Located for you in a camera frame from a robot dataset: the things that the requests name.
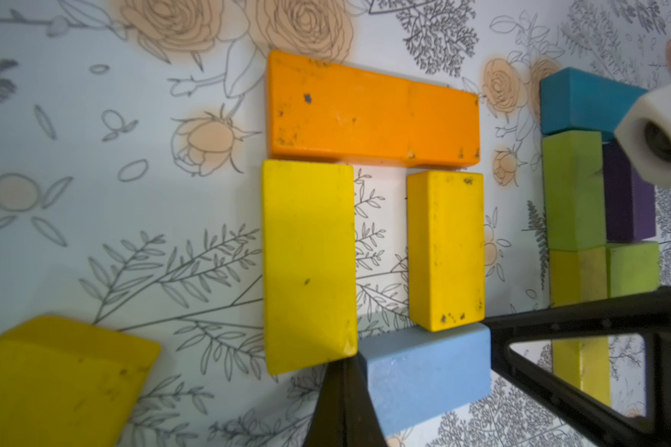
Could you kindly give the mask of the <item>long yellow block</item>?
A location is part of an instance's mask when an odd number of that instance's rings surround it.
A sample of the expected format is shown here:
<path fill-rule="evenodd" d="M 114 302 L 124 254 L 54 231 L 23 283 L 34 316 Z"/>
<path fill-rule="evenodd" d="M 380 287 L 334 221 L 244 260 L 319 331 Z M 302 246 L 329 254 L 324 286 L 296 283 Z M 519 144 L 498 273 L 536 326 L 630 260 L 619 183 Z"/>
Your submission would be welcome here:
<path fill-rule="evenodd" d="M 161 346 L 68 318 L 0 335 L 0 446 L 114 446 Z"/>

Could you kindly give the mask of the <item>light blue block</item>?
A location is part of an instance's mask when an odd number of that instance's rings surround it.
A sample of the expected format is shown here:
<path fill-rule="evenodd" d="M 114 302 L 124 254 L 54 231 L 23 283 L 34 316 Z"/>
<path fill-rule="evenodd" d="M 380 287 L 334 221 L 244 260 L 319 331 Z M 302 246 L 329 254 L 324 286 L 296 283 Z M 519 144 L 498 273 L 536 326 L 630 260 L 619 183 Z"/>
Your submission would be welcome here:
<path fill-rule="evenodd" d="M 491 336 L 481 323 L 365 338 L 359 360 L 385 436 L 490 395 Z"/>

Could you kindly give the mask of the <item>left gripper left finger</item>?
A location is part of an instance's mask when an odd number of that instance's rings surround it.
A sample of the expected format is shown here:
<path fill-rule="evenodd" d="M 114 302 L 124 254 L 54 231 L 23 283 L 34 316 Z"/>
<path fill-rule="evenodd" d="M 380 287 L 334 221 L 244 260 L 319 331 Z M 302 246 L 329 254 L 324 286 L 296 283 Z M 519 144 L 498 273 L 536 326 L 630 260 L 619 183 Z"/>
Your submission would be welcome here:
<path fill-rule="evenodd" d="M 361 361 L 328 364 L 304 447 L 386 447 Z"/>

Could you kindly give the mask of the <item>purple block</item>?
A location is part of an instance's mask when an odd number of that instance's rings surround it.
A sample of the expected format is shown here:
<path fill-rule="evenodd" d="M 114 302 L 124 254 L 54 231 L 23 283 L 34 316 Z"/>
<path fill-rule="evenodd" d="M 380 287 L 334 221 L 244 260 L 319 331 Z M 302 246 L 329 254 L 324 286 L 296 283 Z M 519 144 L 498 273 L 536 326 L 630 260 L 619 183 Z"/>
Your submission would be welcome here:
<path fill-rule="evenodd" d="M 639 176 L 617 141 L 603 145 L 602 152 L 607 241 L 654 238 L 654 185 Z"/>

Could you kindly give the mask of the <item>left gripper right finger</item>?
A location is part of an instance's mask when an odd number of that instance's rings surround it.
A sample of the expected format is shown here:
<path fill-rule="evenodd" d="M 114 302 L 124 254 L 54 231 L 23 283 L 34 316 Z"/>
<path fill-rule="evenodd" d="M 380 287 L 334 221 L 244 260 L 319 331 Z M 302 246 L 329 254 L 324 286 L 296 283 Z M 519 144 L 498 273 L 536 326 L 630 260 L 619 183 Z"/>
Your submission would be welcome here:
<path fill-rule="evenodd" d="M 671 287 L 486 318 L 491 366 L 598 446 L 671 446 Z M 609 338 L 644 342 L 646 415 L 611 408 Z"/>

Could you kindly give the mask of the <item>lime green block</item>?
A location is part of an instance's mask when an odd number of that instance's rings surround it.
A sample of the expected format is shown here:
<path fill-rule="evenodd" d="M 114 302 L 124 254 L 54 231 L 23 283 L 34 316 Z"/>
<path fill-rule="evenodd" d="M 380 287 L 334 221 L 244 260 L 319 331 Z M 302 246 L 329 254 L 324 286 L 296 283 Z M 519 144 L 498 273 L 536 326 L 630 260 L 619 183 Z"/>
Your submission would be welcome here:
<path fill-rule="evenodd" d="M 658 242 L 608 243 L 605 249 L 609 298 L 644 294 L 660 287 Z"/>

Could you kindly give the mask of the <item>green block small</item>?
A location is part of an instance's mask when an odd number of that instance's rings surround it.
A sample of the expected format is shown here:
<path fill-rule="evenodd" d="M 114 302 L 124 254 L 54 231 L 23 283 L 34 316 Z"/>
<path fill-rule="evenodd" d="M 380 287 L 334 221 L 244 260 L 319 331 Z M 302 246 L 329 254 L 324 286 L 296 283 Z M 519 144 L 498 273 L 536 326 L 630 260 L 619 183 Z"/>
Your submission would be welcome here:
<path fill-rule="evenodd" d="M 542 140 L 548 246 L 583 251 L 606 243 L 602 138 L 569 130 Z"/>

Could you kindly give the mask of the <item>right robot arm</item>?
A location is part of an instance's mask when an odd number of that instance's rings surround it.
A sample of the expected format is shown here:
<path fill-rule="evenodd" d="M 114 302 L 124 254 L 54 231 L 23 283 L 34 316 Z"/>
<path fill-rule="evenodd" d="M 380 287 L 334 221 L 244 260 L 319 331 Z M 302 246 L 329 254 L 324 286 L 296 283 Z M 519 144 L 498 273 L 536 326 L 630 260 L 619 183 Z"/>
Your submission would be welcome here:
<path fill-rule="evenodd" d="M 614 135 L 644 181 L 671 187 L 671 84 L 638 98 Z"/>

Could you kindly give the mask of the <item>orange long block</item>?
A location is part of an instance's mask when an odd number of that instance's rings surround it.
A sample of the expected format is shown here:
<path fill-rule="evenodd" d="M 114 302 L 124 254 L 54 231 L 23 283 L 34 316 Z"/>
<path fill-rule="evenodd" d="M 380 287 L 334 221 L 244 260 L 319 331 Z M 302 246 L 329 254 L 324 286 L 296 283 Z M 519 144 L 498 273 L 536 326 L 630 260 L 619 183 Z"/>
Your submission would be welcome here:
<path fill-rule="evenodd" d="M 271 158 L 404 168 L 481 160 L 473 93 L 279 50 L 266 81 Z"/>

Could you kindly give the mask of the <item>teal block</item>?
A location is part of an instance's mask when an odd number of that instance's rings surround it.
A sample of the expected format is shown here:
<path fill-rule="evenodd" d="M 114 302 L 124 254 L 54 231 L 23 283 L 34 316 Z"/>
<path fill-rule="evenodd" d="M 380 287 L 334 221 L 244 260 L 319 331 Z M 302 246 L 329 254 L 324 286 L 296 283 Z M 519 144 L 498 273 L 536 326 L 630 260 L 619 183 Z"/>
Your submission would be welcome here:
<path fill-rule="evenodd" d="M 545 136 L 569 130 L 601 133 L 602 142 L 614 131 L 646 89 L 575 68 L 566 68 L 540 83 L 541 132 Z"/>

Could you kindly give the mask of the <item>small yellow block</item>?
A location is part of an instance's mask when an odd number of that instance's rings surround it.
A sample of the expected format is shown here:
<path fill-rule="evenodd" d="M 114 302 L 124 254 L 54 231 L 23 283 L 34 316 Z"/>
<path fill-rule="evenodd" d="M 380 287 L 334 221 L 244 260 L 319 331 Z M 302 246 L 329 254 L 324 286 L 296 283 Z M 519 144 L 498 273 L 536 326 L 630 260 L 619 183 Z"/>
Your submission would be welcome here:
<path fill-rule="evenodd" d="M 265 350 L 272 375 L 358 351 L 352 167 L 262 168 Z"/>
<path fill-rule="evenodd" d="M 409 316 L 430 332 L 486 316 L 484 180 L 423 171 L 406 179 Z"/>

